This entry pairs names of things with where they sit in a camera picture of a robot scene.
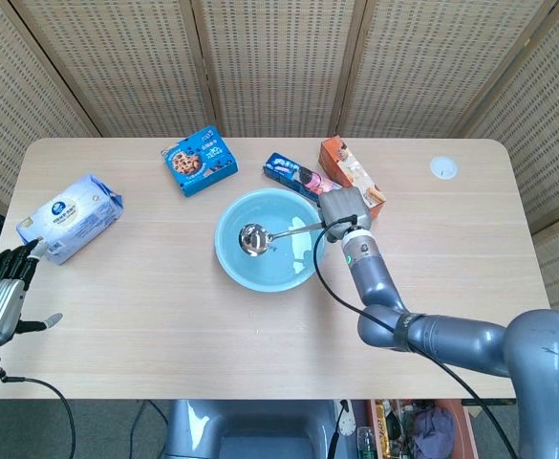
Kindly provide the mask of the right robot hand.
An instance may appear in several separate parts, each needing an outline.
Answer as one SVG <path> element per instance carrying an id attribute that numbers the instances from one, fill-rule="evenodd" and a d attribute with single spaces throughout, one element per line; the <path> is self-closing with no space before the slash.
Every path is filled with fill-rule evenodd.
<path id="1" fill-rule="evenodd" d="M 372 225 L 370 210 L 356 187 L 342 187 L 323 192 L 318 197 L 320 218 L 328 228 L 333 222 L 347 218 L 347 223 L 332 226 L 325 238 L 330 243 L 343 239 L 352 229 L 369 230 Z"/>

